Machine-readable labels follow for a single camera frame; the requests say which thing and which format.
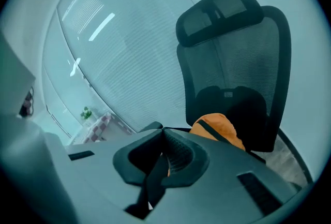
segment floor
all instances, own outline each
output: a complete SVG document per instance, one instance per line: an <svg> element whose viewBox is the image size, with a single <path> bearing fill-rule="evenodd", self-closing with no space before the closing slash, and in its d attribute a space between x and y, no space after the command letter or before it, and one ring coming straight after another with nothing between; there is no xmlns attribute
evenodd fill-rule
<svg viewBox="0 0 331 224"><path fill-rule="evenodd" d="M276 137L275 148L271 153L254 152L266 160L266 165L277 172L284 180L300 187L308 185L305 174L293 153L279 135Z"/></svg>

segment office chair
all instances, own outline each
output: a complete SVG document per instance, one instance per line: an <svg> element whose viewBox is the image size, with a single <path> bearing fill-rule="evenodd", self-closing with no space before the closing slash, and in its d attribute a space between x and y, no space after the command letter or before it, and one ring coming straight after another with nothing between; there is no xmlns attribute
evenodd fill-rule
<svg viewBox="0 0 331 224"><path fill-rule="evenodd" d="M256 0L201 0L177 20L186 121L222 113L249 151L271 152L287 98L285 15Z"/></svg>

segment chair headrest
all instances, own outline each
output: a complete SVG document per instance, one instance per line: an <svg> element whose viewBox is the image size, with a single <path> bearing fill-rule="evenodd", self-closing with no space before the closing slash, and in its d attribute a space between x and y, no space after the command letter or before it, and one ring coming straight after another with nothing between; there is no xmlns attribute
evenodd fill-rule
<svg viewBox="0 0 331 224"><path fill-rule="evenodd" d="M257 0L201 0L177 20L176 35L184 47L210 40L263 20Z"/></svg>

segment vent slot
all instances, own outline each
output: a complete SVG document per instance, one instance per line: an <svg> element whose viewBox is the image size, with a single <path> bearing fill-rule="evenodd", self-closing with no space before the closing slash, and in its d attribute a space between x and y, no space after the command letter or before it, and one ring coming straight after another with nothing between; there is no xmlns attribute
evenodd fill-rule
<svg viewBox="0 0 331 224"><path fill-rule="evenodd" d="M251 172L237 176L264 216L282 206L277 198Z"/></svg>
<svg viewBox="0 0 331 224"><path fill-rule="evenodd" d="M73 153L73 154L69 154L69 159L70 160L79 160L79 159L83 159L89 156L94 155L94 153L92 151L85 151L85 152L78 152L78 153Z"/></svg>

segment black strap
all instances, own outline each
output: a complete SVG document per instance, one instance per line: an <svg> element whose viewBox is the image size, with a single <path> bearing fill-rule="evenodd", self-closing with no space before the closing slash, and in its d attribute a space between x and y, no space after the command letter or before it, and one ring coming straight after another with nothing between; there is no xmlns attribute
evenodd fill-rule
<svg viewBox="0 0 331 224"><path fill-rule="evenodd" d="M260 162L266 164L266 160L263 159L263 158L261 158L259 155L255 154L254 152L248 151L248 150L246 150L246 152L247 152L248 154L250 154L251 156L253 156L255 159L257 159L257 160L259 160Z"/></svg>
<svg viewBox="0 0 331 224"><path fill-rule="evenodd" d="M207 124L203 120L199 120L198 124L200 124L209 134L211 134L218 141L222 141L222 142L231 144L225 137L220 135L215 129L213 129L209 124Z"/></svg>
<svg viewBox="0 0 331 224"><path fill-rule="evenodd" d="M139 193L136 204L128 206L125 211L132 216L145 219L150 213L148 203L152 207L161 200L166 190L161 182L168 176L168 160L165 155L161 155L149 175L146 176Z"/></svg>

